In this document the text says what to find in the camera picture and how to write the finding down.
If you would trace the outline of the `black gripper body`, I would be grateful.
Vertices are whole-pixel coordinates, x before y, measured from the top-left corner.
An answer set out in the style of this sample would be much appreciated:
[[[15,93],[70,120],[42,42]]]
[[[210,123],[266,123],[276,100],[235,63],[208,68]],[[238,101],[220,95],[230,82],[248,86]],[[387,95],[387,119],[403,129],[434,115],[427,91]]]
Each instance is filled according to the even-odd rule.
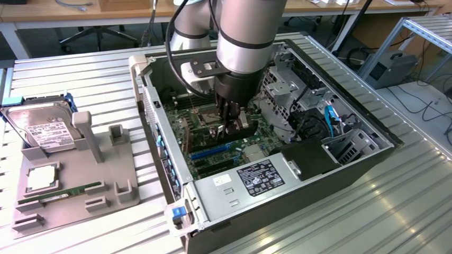
[[[251,74],[238,74],[231,72],[219,75],[214,85],[216,92],[216,104],[220,106],[226,102],[232,102],[239,106],[247,106],[258,93],[263,76],[263,70]]]

